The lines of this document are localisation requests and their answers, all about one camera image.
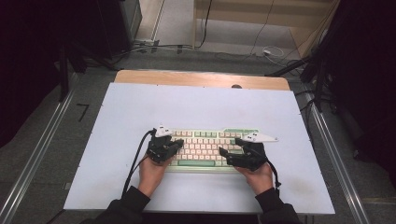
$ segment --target green key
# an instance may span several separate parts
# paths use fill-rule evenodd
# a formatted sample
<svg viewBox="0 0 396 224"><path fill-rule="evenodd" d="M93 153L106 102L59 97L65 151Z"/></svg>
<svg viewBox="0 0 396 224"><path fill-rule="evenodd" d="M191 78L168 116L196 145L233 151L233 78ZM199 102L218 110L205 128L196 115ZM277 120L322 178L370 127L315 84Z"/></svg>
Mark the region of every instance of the green key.
<svg viewBox="0 0 396 224"><path fill-rule="evenodd" d="M215 166L214 161L178 161L179 166Z"/></svg>

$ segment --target sleeve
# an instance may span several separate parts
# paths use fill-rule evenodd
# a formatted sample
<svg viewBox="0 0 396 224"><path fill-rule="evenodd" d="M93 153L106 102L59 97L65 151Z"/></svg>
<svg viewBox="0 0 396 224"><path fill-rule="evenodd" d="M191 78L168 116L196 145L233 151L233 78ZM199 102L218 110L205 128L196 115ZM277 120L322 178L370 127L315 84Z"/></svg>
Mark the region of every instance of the sleeve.
<svg viewBox="0 0 396 224"><path fill-rule="evenodd" d="M141 213L150 198L135 187L129 190L120 200L110 203L107 210L101 213L95 220L84 220L82 223L91 224L137 224L142 222Z"/></svg>
<svg viewBox="0 0 396 224"><path fill-rule="evenodd" d="M262 208L262 224L301 224L293 206L283 203L274 188L257 195L256 200Z"/></svg>

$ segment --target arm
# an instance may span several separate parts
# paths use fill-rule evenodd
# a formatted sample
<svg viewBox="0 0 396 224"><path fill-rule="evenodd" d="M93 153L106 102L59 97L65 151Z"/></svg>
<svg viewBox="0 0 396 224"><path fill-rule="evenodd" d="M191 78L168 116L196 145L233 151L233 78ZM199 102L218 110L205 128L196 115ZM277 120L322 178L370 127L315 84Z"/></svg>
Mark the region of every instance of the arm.
<svg viewBox="0 0 396 224"><path fill-rule="evenodd" d="M107 210L95 220L86 220L83 223L141 223L141 213L149 203L151 194L163 180L163 174L171 160L160 165L150 158L143 159L139 165L140 182L138 187L130 187L120 200L112 201Z"/></svg>
<svg viewBox="0 0 396 224"><path fill-rule="evenodd" d="M246 177L247 183L257 195L256 200L262 208L262 224L301 223L293 206L283 203L276 194L272 170L268 163L263 164L255 172L240 167L235 167L235 169Z"/></svg>

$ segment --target mechanical keyboard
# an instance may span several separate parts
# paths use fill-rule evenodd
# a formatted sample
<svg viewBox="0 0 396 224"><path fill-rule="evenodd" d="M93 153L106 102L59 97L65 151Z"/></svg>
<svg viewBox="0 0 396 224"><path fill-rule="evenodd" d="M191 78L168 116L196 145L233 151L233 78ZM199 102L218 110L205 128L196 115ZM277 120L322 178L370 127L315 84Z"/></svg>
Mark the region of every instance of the mechanical keyboard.
<svg viewBox="0 0 396 224"><path fill-rule="evenodd" d="M235 169L220 156L219 147L242 154L243 150L235 144L235 138L258 132L257 129L173 130L172 140L183 139L184 145L166 172L234 173Z"/></svg>

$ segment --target gray floor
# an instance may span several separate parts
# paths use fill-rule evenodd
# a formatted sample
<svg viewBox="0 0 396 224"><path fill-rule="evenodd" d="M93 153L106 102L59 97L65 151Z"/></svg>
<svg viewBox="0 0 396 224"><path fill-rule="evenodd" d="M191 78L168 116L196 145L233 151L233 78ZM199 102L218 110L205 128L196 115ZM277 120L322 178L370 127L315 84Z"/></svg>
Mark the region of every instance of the gray floor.
<svg viewBox="0 0 396 224"><path fill-rule="evenodd" d="M209 71L262 76L279 69L265 58L249 57L245 60L219 59L216 53L183 50L159 49L156 52L134 52L125 56L117 66L125 69L160 69L177 71ZM58 130L50 141L49 148L35 177L24 195L12 223L46 223L63 206L68 190L65 183L71 183L78 168L85 145L88 142L93 124L99 112L108 84L114 80L116 72L103 67L89 68L86 74L79 74L79 82L71 103L64 114ZM293 91L302 90L297 76L284 76ZM12 184L18 178L24 164L35 149L39 137L57 106L59 89L55 89L25 122L17 136L5 147L0 148L0 200L3 202ZM296 97L300 107L306 104L305 97ZM90 105L82 118L84 107ZM323 105L326 121L332 132L342 159L353 183L364 201L364 208L371 223L395 223L395 203L386 199L395 197L395 189L389 183L388 174L375 163L353 159L354 147L348 137L343 122L331 113L327 104ZM307 223L355 223L347 199L338 177L332 167L327 150L323 144L314 120L309 120L314 136L315 152L320 169L328 186L335 215L316 216ZM95 217L99 211L66 211L54 223L79 223L86 217Z"/></svg>

